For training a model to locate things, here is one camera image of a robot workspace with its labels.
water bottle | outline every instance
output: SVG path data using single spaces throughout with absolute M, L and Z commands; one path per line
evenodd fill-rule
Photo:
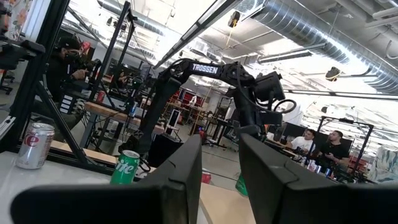
M 134 105 L 131 107 L 131 110 L 130 110 L 130 117 L 134 117 L 134 115 L 136 114 L 136 108 L 137 108 L 137 102 L 134 102 Z

black robotic arm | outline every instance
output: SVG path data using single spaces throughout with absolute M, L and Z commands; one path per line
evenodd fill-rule
M 265 132 L 264 124 L 279 124 L 282 121 L 280 113 L 269 111 L 264 114 L 259 107 L 255 106 L 256 98 L 262 101 L 285 99 L 279 82 L 281 77 L 276 72 L 255 79 L 239 63 L 215 65 L 183 58 L 159 73 L 159 78 L 154 85 L 155 96 L 141 121 L 139 130 L 130 136 L 127 143 L 119 147 L 119 151 L 132 149 L 139 154 L 149 151 L 152 143 L 151 135 L 162 110 L 169 98 L 178 91 L 190 75 L 215 78 L 235 87 L 230 88 L 227 94 L 234 98 L 239 114 L 240 129 L 245 133 L 258 137 Z

man in black shirt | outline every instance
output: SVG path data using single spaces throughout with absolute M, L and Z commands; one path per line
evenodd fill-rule
M 323 170 L 331 168 L 335 164 L 348 164 L 349 152 L 340 143 L 342 137 L 341 131 L 333 131 L 329 135 L 329 141 L 320 147 L 318 164 L 322 166 Z
M 49 59 L 49 67 L 46 73 L 47 88 L 49 89 L 52 99 L 56 105 L 62 100 L 63 91 L 61 89 L 62 82 L 72 82 L 74 80 L 84 80 L 86 70 L 77 70 L 70 74 L 70 65 L 80 54 L 80 43 L 74 38 L 61 37 L 57 48 L 52 52 Z M 52 113 L 47 105 L 39 100 L 35 100 L 32 112 L 43 116 L 53 118 Z M 61 113 L 69 129 L 72 129 L 81 120 L 81 114 L 65 114 Z M 41 122 L 55 126 L 54 140 L 63 141 L 58 127 L 52 122 L 43 119 Z

green soda can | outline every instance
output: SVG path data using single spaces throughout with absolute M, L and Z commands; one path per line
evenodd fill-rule
M 139 166 L 139 154 L 124 150 L 114 168 L 111 184 L 131 184 Z

man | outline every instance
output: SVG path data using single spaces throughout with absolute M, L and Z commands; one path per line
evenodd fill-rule
M 341 131 L 333 131 L 329 135 L 329 141 L 320 147 L 318 165 L 322 166 L 323 170 L 335 164 L 347 165 L 349 163 L 349 152 L 341 145 L 341 138 L 343 138 Z
M 76 39 L 69 37 L 60 38 L 57 48 L 52 52 L 49 59 L 49 67 L 46 73 L 47 88 L 49 89 L 52 99 L 56 105 L 62 100 L 63 91 L 60 88 L 62 82 L 72 82 L 74 80 L 84 80 L 86 70 L 77 70 L 70 75 L 70 64 L 75 57 L 80 56 L 80 43 Z M 53 118 L 47 105 L 39 100 L 35 100 L 32 112 L 43 116 Z M 69 129 L 72 129 L 79 123 L 82 114 L 65 114 L 61 113 Z M 52 121 L 43 119 L 42 122 L 54 125 Z M 55 126 L 54 140 L 63 141 L 63 136 L 58 127 Z
M 304 132 L 304 137 L 303 136 L 297 137 L 292 142 L 288 142 L 286 146 L 291 149 L 297 149 L 299 147 L 304 153 L 307 153 L 312 146 L 312 142 L 316 133 L 317 132 L 315 132 L 312 129 L 307 129 Z

